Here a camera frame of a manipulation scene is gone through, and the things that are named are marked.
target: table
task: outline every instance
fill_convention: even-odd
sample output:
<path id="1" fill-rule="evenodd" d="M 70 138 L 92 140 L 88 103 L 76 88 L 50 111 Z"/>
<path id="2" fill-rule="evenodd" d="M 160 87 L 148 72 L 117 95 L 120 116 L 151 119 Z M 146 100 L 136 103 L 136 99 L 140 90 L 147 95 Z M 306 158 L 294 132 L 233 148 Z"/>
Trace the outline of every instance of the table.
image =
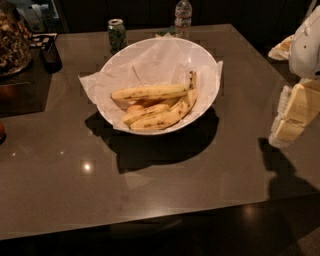
<path id="1" fill-rule="evenodd" d="M 127 31 L 129 44 L 154 31 Z M 45 111 L 0 119 L 0 239 L 318 193 L 319 119 L 270 148 L 287 81 L 232 25 L 193 27 L 191 40 L 224 62 L 218 97 L 185 129 L 141 137 L 114 131 L 78 79 L 111 57 L 107 33 L 58 36 Z"/>

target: tabletop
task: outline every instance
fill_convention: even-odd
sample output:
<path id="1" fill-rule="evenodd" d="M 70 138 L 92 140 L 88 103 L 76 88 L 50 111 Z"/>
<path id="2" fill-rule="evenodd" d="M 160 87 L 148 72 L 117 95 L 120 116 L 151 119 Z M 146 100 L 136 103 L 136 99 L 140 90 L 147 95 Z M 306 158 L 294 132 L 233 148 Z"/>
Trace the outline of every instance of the tabletop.
<path id="1" fill-rule="evenodd" d="M 155 29 L 127 31 L 128 43 Z M 112 56 L 107 32 L 61 34 L 45 111 L 1 118 L 0 239 L 318 193 L 319 118 L 290 147 L 267 144 L 288 82 L 232 25 L 193 27 L 223 61 L 212 107 L 163 136 L 112 129 L 78 77 Z"/>

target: can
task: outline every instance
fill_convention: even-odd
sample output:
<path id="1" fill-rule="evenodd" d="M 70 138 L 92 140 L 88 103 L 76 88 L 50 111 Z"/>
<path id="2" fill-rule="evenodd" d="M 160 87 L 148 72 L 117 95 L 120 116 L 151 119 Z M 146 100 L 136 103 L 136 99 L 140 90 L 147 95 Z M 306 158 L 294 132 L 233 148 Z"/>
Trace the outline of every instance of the can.
<path id="1" fill-rule="evenodd" d="M 108 32 L 110 41 L 110 52 L 116 54 L 127 46 L 126 29 L 121 19 L 108 21 Z"/>

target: white bowl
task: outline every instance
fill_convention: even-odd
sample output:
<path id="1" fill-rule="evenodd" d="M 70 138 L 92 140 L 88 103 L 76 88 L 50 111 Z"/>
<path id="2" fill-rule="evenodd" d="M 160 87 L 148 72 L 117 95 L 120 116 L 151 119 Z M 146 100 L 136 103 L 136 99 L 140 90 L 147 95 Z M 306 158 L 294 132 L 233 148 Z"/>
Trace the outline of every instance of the white bowl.
<path id="1" fill-rule="evenodd" d="M 132 65 L 135 65 L 135 72 L 127 72 Z M 109 98 L 96 102 L 99 112 L 113 125 L 114 129 L 132 134 L 159 135 L 185 127 L 206 112 L 215 100 L 220 87 L 222 62 L 217 63 L 203 47 L 191 41 L 173 37 L 143 40 L 129 45 L 114 55 L 102 68 L 101 73 L 106 75 L 108 82 L 104 82 L 104 86 L 110 93 L 115 89 L 135 86 L 138 82 L 144 86 L 153 83 L 173 83 L 173 80 L 182 83 L 183 80 L 188 81 L 185 75 L 177 75 L 177 70 L 186 71 L 183 72 L 185 74 L 191 70 L 197 72 L 198 98 L 187 116 L 175 125 L 164 130 L 130 130 L 120 121 L 125 113 L 123 106 Z M 132 74 L 139 72 L 138 77 L 133 78 Z"/>

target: plastic bottle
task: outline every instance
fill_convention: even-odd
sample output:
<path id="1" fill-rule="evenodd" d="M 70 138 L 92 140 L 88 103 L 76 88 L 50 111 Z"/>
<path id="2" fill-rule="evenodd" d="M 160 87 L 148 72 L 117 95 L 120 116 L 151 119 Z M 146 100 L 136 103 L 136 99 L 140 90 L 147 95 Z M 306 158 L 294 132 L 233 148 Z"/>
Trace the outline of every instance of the plastic bottle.
<path id="1" fill-rule="evenodd" d="M 175 30 L 176 36 L 184 39 L 190 37 L 190 27 L 192 20 L 192 5 L 188 0 L 180 0 L 175 10 Z"/>

